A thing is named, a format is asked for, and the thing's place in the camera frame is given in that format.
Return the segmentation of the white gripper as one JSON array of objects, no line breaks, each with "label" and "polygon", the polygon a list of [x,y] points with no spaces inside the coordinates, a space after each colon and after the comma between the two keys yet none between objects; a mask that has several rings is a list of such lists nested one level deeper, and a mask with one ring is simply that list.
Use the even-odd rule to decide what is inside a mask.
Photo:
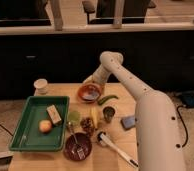
[{"label": "white gripper", "polygon": [[102,65],[100,65],[95,72],[84,80],[84,83],[95,83],[104,87],[107,83],[111,73]]}]

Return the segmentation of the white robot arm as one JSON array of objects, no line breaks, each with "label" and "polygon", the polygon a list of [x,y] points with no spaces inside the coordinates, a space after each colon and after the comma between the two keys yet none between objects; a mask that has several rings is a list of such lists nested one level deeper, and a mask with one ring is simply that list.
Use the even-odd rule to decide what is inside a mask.
[{"label": "white robot arm", "polygon": [[100,65],[85,82],[105,85],[113,74],[136,101],[139,171],[186,171],[177,112],[172,100],[122,66],[123,55],[104,51]]}]

